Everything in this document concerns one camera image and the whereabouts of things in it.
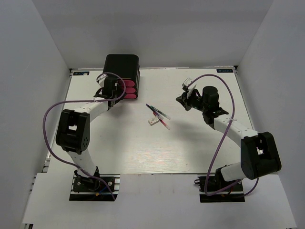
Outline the pink bottom drawer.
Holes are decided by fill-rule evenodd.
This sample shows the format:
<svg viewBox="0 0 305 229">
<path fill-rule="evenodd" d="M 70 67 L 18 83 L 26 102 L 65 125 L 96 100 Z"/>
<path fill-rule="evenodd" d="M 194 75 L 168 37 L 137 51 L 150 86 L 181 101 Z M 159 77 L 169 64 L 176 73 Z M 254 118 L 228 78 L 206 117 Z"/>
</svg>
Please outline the pink bottom drawer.
<svg viewBox="0 0 305 229">
<path fill-rule="evenodd" d="M 123 97 L 124 100 L 135 100 L 137 99 L 138 95 L 137 94 L 132 94 L 132 93 L 126 93 Z"/>
</svg>

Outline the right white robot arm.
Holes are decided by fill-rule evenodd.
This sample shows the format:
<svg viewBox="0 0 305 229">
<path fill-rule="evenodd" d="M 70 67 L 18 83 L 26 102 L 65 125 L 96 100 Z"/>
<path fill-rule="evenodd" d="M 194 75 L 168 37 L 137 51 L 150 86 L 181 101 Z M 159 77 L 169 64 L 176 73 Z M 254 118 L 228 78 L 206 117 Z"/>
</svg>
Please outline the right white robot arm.
<svg viewBox="0 0 305 229">
<path fill-rule="evenodd" d="M 240 162 L 217 169 L 220 174 L 215 184 L 220 190 L 227 190 L 234 180 L 256 178 L 278 172 L 282 163 L 275 139 L 269 132 L 259 133 L 240 124 L 219 106 L 218 90 L 213 86 L 197 89 L 183 87 L 184 92 L 176 98 L 186 111 L 192 108 L 203 114 L 203 119 L 212 129 L 225 134 L 240 147 Z"/>
</svg>

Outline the white eraser block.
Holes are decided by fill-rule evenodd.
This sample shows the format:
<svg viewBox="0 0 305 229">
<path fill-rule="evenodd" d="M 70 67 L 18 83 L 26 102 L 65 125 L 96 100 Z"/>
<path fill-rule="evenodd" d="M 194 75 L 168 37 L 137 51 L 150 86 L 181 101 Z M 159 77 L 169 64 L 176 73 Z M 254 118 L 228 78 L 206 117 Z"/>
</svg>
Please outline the white eraser block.
<svg viewBox="0 0 305 229">
<path fill-rule="evenodd" d="M 154 118 L 148 120 L 148 123 L 150 126 L 155 125 L 158 122 L 159 122 L 159 119 L 157 117 L 154 117 Z"/>
</svg>

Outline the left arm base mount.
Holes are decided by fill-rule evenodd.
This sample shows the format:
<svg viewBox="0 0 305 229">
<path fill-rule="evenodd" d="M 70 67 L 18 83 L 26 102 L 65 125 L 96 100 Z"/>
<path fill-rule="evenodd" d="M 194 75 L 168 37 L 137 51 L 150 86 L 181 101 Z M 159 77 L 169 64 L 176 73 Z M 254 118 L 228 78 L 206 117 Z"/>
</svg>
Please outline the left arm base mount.
<svg viewBox="0 0 305 229">
<path fill-rule="evenodd" d="M 109 186 L 114 198 L 106 185 L 91 177 L 82 177 L 78 170 L 74 171 L 69 201 L 113 202 L 118 196 L 120 175 L 102 175 Z"/>
</svg>

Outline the green pen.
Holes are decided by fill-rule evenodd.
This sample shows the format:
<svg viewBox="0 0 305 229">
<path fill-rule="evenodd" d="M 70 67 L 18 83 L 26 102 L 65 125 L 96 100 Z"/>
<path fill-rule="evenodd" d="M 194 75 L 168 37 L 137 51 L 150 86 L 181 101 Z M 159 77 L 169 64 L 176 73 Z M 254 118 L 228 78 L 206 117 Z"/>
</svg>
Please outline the green pen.
<svg viewBox="0 0 305 229">
<path fill-rule="evenodd" d="M 162 115 L 163 117 L 165 117 L 166 119 L 170 120 L 170 116 L 166 115 L 165 113 L 161 112 L 160 110 L 158 110 L 157 108 L 151 106 L 155 111 L 157 111 L 160 115 Z"/>
</svg>

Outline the pink drawer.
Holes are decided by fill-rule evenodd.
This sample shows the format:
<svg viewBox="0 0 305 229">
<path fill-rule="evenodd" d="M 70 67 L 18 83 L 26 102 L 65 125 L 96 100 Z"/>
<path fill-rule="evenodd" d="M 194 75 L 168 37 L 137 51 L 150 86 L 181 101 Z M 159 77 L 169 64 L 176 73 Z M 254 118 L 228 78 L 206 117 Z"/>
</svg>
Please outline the pink drawer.
<svg viewBox="0 0 305 229">
<path fill-rule="evenodd" d="M 123 80 L 123 81 L 119 81 L 120 85 L 122 86 L 126 86 L 126 87 L 135 87 L 136 86 L 136 82 L 132 81 L 132 80 Z"/>
<path fill-rule="evenodd" d="M 132 93 L 126 93 L 123 97 L 124 100 L 135 100 L 137 99 L 138 95 L 137 94 L 132 94 Z"/>
<path fill-rule="evenodd" d="M 137 89 L 134 87 L 126 87 L 125 92 L 127 94 L 136 94 L 137 93 Z"/>
</svg>

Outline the purple pen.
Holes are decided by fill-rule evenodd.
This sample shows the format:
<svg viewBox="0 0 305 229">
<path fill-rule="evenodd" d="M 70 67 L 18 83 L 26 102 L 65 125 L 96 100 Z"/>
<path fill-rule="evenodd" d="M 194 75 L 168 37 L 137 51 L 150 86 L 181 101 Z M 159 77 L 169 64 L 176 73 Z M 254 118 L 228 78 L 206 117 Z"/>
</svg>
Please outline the purple pen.
<svg viewBox="0 0 305 229">
<path fill-rule="evenodd" d="M 163 117 L 155 111 L 150 105 L 146 104 L 146 106 L 154 113 L 155 116 L 157 116 L 159 119 L 163 119 Z"/>
</svg>

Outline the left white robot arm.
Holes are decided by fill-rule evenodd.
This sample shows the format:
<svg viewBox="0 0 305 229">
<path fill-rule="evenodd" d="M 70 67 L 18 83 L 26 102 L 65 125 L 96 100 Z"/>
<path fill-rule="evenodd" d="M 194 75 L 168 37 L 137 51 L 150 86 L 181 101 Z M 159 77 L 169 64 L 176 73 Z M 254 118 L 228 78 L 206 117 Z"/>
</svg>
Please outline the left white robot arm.
<svg viewBox="0 0 305 229">
<path fill-rule="evenodd" d="M 56 144 L 71 157 L 79 174 L 86 177 L 84 184 L 89 190 L 96 190 L 101 184 L 101 179 L 95 175 L 98 168 L 88 150 L 91 122 L 122 100 L 126 91 L 123 79 L 112 73 L 102 74 L 97 82 L 100 89 L 91 101 L 75 110 L 61 112 L 56 134 Z"/>
</svg>

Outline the red pen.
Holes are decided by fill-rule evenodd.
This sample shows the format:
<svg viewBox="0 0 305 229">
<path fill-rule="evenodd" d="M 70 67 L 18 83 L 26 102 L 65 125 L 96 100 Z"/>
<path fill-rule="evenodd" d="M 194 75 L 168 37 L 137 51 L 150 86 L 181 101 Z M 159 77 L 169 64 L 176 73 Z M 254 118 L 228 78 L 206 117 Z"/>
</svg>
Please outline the red pen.
<svg viewBox="0 0 305 229">
<path fill-rule="evenodd" d="M 153 112 L 153 114 L 156 116 L 156 118 L 162 123 L 162 125 L 167 129 L 170 130 L 170 127 L 162 120 L 159 114 L 156 112 Z"/>
</svg>

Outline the pink top drawer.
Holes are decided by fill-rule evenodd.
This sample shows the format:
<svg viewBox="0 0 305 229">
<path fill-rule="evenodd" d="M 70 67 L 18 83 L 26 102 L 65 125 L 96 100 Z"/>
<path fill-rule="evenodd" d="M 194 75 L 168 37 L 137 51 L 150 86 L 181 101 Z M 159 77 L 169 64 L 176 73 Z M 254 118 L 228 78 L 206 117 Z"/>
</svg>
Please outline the pink top drawer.
<svg viewBox="0 0 305 229">
<path fill-rule="evenodd" d="M 123 80 L 123 81 L 119 81 L 120 85 L 122 86 L 126 86 L 126 87 L 135 87 L 136 86 L 136 82 L 132 81 L 132 80 Z"/>
</svg>

